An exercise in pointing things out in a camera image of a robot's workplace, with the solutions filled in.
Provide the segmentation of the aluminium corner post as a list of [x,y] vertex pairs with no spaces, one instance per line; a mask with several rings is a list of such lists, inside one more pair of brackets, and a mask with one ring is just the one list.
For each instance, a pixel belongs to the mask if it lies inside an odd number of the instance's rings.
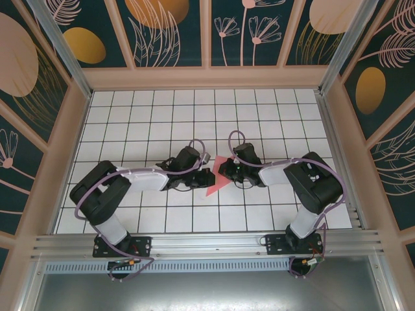
[[363,0],[357,12],[353,16],[350,25],[345,31],[338,48],[336,49],[324,76],[315,89],[315,95],[323,97],[333,85],[342,66],[346,63],[348,56],[352,53],[372,16],[376,16],[376,8],[381,7],[386,0]]
[[91,87],[60,29],[60,26],[70,26],[80,14],[82,11],[80,0],[26,0],[26,2],[81,92],[90,99]]

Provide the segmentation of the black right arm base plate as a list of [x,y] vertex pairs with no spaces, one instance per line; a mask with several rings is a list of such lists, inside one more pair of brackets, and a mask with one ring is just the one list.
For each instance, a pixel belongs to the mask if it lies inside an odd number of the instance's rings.
[[318,233],[303,239],[286,234],[265,235],[265,247],[268,255],[312,255],[324,250],[322,236]]

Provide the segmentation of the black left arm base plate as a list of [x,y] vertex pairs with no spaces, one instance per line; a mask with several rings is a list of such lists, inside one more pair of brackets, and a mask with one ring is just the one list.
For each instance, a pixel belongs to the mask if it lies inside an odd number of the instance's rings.
[[[152,238],[150,236],[135,236],[130,239],[129,242],[124,243],[126,247],[122,250],[123,253],[127,253],[129,257],[150,257],[150,250],[152,247]],[[112,249],[102,237],[96,236],[94,238],[94,246],[92,251],[94,258],[115,258],[123,257],[119,251]]]

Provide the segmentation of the aluminium side rail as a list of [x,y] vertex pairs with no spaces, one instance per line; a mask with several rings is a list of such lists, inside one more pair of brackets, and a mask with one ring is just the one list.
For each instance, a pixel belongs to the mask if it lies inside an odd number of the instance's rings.
[[316,94],[316,101],[322,122],[327,135],[327,140],[331,149],[333,160],[337,172],[343,178],[348,191],[346,199],[346,207],[351,218],[352,228],[354,229],[368,229],[367,221],[361,207],[360,199],[357,195],[356,187],[351,178],[350,168],[346,159],[343,145],[340,141],[340,135],[336,129],[334,118],[331,116],[327,100],[323,95]]

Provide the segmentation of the grey metal sheet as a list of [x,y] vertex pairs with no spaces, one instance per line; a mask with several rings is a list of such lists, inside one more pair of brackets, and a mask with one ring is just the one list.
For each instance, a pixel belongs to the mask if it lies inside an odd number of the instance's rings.
[[287,271],[171,272],[163,266],[125,282],[30,268],[13,311],[407,311],[380,255],[333,257],[306,277]]

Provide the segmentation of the pink square paper sheet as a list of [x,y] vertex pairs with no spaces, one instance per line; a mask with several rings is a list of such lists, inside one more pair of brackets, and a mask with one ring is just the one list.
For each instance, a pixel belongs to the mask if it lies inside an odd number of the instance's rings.
[[221,164],[227,162],[228,158],[217,155],[213,164],[213,174],[215,175],[215,184],[207,188],[206,196],[210,196],[221,188],[231,183],[231,180],[219,174]]

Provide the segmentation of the aluminium front rail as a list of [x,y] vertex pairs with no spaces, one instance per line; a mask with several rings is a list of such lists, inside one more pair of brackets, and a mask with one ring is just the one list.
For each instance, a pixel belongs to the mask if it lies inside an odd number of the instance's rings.
[[[150,256],[157,260],[265,258],[265,232],[153,234]],[[91,260],[94,234],[37,236],[30,259]],[[326,231],[325,256],[354,257],[384,253],[376,230]]]

